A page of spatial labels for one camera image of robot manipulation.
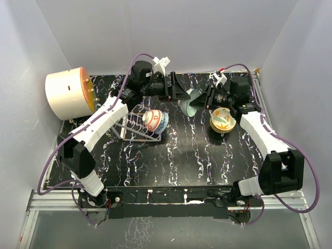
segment dish rack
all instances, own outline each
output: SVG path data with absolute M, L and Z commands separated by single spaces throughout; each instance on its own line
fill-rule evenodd
M 130 142 L 160 142 L 161 134 L 155 134 L 148 131 L 144 126 L 142 117 L 150 109 L 144 105 L 138 104 L 130 113 L 114 123 L 115 126 L 121 127 L 120 134 L 114 126 L 111 127 L 119 139 Z

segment white cylinder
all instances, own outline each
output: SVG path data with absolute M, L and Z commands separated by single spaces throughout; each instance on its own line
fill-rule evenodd
M 84 67 L 47 75 L 45 92 L 61 120 L 89 116 L 96 110 L 94 88 Z

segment blue and white cup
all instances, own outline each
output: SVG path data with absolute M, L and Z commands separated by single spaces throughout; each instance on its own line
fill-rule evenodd
M 164 112 L 161 113 L 160 125 L 155 130 L 156 134 L 161 134 L 166 129 L 168 120 L 169 120 L 168 113 L 164 113 Z
M 168 113 L 163 113 L 161 110 L 149 110 L 143 115 L 144 125 L 149 131 L 156 134 L 160 134 L 166 129 L 168 120 Z

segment white arm segment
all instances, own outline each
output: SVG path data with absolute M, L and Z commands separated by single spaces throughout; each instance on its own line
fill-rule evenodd
M 266 122 L 265 125 L 270 130 L 272 130 Z M 276 152 L 284 152 L 288 151 L 289 149 L 288 145 L 274 138 L 269 132 L 265 130 L 260 122 L 259 112 L 243 114 L 241 117 L 240 126 L 246 130 L 246 132 L 248 132 L 249 136 L 255 142 L 264 159 L 266 155 L 270 154 L 273 150 Z M 239 181 L 239 188 L 242 196 L 264 195 L 259 186 L 258 176 Z
M 265 125 L 272 130 L 272 128 L 265 122 Z M 240 121 L 240 126 L 248 132 L 249 136 L 255 142 L 262 157 L 265 159 L 267 154 L 271 151 L 284 152 L 288 151 L 289 146 L 280 140 L 271 136 L 269 132 L 260 123 L 260 113 L 250 112 L 243 114 Z
M 118 100 L 116 105 L 111 111 L 107 111 L 113 103 L 115 102 L 116 97 L 108 97 L 106 102 L 100 107 L 87 121 L 85 121 L 80 127 L 73 130 L 71 133 L 74 133 L 82 127 L 90 124 L 90 126 L 76 136 L 74 139 L 81 142 L 84 141 L 84 146 L 91 152 L 99 141 L 99 139 L 108 131 L 111 126 L 114 125 L 116 121 L 122 118 L 124 115 L 128 113 L 128 108 L 126 104 L 122 104 L 121 100 Z M 102 117 L 100 117 L 97 121 L 91 124 L 91 121 L 96 118 L 100 113 L 106 112 Z M 84 186 L 84 190 L 91 194 L 92 196 L 97 196 L 104 189 L 104 184 L 101 182 L 99 177 L 96 174 L 96 171 L 93 170 L 91 173 L 84 178 L 79 179 L 80 182 Z
M 86 131 L 82 131 L 74 136 L 74 139 L 81 142 L 84 141 L 84 146 L 88 149 L 89 152 L 92 152 L 94 146 L 99 141 L 99 139 L 108 131 L 111 126 L 114 125 L 116 121 L 125 116 L 128 113 L 128 108 L 126 104 L 123 104 L 121 100 L 118 100 L 116 105 L 109 112 L 107 111 L 110 108 L 116 97 L 108 97 L 106 102 L 100 107 L 87 121 L 85 121 L 80 127 L 73 130 L 71 133 L 82 129 L 82 127 L 90 124 L 90 122 L 96 118 L 100 113 L 106 112 L 101 118 L 91 124 Z

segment black marble tabletop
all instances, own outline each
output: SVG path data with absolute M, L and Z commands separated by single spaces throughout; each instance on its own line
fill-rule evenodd
M 231 76 L 226 74 L 229 87 Z M 122 75 L 91 76 L 96 95 L 103 104 Z M 202 90 L 213 80 L 211 74 L 179 74 L 185 88 Z M 176 102 L 161 104 L 158 99 L 143 101 L 148 108 L 169 114 L 169 124 L 160 142 L 125 142 L 109 130 L 96 144 L 92 155 L 104 185 L 112 186 L 206 186 L 231 185 L 258 174 L 262 157 L 255 143 L 241 127 L 219 134 L 209 125 L 211 111 L 199 109 L 194 117 L 185 116 Z M 62 131 L 70 132 L 87 118 L 66 121 Z M 45 187 L 71 178 L 56 159 Z

